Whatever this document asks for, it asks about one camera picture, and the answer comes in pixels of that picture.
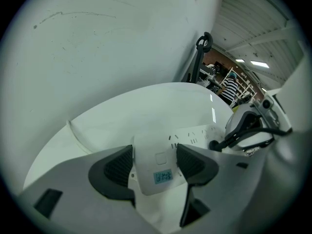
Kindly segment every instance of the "ceiling light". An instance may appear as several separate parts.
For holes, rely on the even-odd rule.
[[[265,63],[265,62],[259,62],[259,61],[250,61],[253,65],[257,65],[257,66],[261,66],[261,67],[265,67],[265,68],[269,68],[269,66]]]

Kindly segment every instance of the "sticker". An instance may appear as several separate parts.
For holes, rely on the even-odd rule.
[[[172,180],[172,179],[173,179],[173,177],[172,177],[171,169],[154,173],[155,184],[167,182],[167,181]]]

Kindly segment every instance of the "scratch mark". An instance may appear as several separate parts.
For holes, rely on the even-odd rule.
[[[134,6],[134,5],[132,5],[132,4],[129,4],[129,3],[127,3],[127,2],[123,2],[123,1],[119,1],[119,0],[110,0],[110,1],[121,2],[121,3],[126,4],[126,5],[128,5],[128,6],[132,6],[132,7],[135,7],[135,8],[136,8],[136,6]]]
[[[94,12],[85,12],[85,11],[75,11],[75,12],[67,12],[67,13],[63,13],[62,11],[56,12],[52,15],[50,15],[49,17],[43,19],[39,24],[42,24],[43,22],[47,21],[48,19],[55,17],[56,15],[61,14],[61,16],[65,16],[65,15],[69,15],[69,14],[85,14],[85,15],[91,15],[91,16],[104,16],[104,17],[109,17],[109,18],[115,18],[115,16],[110,16],[107,14],[99,14],[99,13],[94,13]]]

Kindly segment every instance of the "person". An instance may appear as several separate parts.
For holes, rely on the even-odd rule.
[[[229,78],[224,81],[225,87],[219,90],[217,95],[228,105],[230,105],[235,97],[238,84],[236,80],[236,73],[230,72]]]

